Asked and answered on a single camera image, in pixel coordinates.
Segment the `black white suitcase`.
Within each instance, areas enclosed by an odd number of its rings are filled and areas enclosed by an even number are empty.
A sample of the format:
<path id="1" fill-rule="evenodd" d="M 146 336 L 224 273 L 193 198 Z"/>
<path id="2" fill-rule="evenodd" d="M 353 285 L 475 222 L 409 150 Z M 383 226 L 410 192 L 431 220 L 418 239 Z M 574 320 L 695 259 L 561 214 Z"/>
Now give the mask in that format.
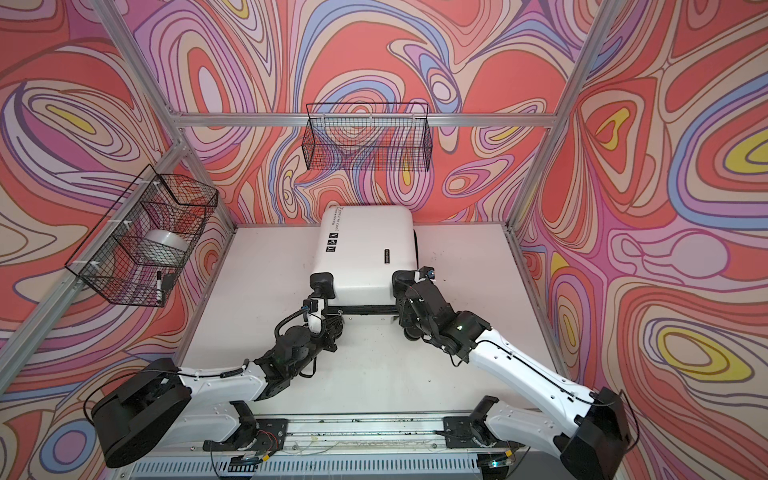
<path id="1" fill-rule="evenodd" d="M 396 282 L 418 270 L 411 212 L 402 206 L 332 206 L 320 224 L 309 277 L 313 313 L 346 325 L 399 320 Z"/>

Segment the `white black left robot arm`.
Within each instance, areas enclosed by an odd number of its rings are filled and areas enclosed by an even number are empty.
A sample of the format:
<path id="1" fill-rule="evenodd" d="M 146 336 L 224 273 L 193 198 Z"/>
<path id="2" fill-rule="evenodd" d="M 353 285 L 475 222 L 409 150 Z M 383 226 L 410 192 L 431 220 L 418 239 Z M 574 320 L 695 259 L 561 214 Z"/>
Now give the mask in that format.
<path id="1" fill-rule="evenodd" d="M 124 467 L 157 448 L 181 444 L 200 443 L 209 453 L 267 455 L 280 449 L 281 440 L 262 426 L 251 403 L 306 377 L 320 353 L 336 351 L 343 325 L 339 315 L 311 315 L 303 325 L 285 319 L 274 346 L 236 368 L 195 370 L 161 358 L 128 375 L 90 411 L 107 466 Z"/>

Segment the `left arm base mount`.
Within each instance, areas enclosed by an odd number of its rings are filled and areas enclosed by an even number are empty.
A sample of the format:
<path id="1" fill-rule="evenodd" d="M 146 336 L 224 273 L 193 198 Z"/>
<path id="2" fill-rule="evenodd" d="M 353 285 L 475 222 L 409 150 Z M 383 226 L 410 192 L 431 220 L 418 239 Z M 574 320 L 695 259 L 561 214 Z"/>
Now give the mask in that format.
<path id="1" fill-rule="evenodd" d="M 206 452 L 256 452 L 274 454 L 284 448 L 289 421 L 286 418 L 256 418 L 241 424 L 224 441 L 205 440 Z"/>

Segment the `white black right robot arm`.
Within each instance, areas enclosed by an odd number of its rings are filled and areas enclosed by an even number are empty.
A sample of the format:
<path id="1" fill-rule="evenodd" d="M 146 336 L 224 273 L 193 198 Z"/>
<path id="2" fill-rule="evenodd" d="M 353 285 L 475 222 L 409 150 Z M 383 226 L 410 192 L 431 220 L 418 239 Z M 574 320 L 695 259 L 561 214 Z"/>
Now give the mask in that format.
<path id="1" fill-rule="evenodd" d="M 398 321 L 410 339 L 420 339 L 452 359 L 491 374 L 521 394 L 534 411 L 520 411 L 487 395 L 467 418 L 468 441 L 486 448 L 520 444 L 560 460 L 576 479 L 611 479 L 631 446 L 621 396 L 594 391 L 534 360 L 492 325 L 456 311 L 430 279 L 393 286 Z"/>

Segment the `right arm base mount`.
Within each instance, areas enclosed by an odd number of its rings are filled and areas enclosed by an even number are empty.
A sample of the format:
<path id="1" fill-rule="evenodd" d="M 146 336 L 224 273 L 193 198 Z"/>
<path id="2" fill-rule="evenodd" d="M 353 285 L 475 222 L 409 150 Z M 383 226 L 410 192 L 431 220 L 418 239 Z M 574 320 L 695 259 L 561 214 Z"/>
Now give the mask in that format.
<path id="1" fill-rule="evenodd" d="M 484 424 L 470 416 L 446 416 L 442 419 L 442 429 L 435 433 L 444 438 L 449 449 L 508 447 L 507 442 L 496 438 Z"/>

